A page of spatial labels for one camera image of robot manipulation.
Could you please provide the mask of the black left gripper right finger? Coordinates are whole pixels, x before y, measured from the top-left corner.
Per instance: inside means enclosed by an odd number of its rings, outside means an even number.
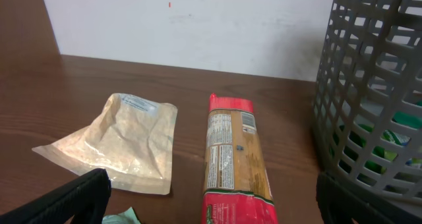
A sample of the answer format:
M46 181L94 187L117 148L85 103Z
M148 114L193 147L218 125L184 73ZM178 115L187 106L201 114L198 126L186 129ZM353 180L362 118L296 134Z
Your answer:
M318 175L316 200L322 220L329 224L421 224L420 217L329 172Z

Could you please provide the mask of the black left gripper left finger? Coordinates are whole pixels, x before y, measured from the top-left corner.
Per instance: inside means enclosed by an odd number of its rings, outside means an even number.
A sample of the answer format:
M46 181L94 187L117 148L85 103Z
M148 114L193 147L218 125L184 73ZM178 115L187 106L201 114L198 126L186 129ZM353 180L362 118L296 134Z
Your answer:
M111 196L105 169L93 169L42 197L1 215L1 224L101 223Z

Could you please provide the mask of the orange biscuit pack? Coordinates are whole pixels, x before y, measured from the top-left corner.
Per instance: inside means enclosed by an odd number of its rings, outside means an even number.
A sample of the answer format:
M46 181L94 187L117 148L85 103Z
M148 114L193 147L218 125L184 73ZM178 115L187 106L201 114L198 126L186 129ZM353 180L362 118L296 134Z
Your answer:
M277 224L253 103L209 99L202 224Z

